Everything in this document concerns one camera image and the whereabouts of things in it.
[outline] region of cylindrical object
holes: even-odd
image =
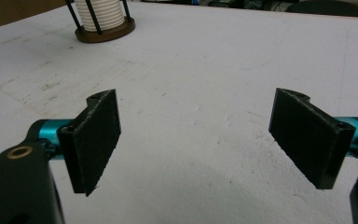
[[[96,32],[97,30],[86,1],[75,0],[75,4],[83,22],[84,29],[89,32]],[[91,0],[91,4],[101,30],[109,30],[124,23],[124,16],[118,0]]]

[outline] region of white tabletop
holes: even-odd
[[[0,152],[117,89],[122,135],[99,187],[75,195],[50,163],[67,223],[351,223],[358,160],[317,190],[268,128],[277,87],[358,116],[358,19],[129,7],[136,29],[102,44],[76,40],[66,7],[0,27]]]

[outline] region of blue anodized part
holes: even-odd
[[[351,140],[351,148],[358,147],[356,144],[356,142],[358,142],[358,120],[353,117],[335,117],[335,119],[341,122],[349,123],[351,126],[353,126],[356,129],[353,138]]]
[[[48,139],[54,147],[60,147],[60,140],[58,139],[57,130],[62,126],[67,125],[70,119],[49,119],[42,128],[39,130],[39,139]],[[53,158],[54,160],[62,160],[63,156],[58,155]]]

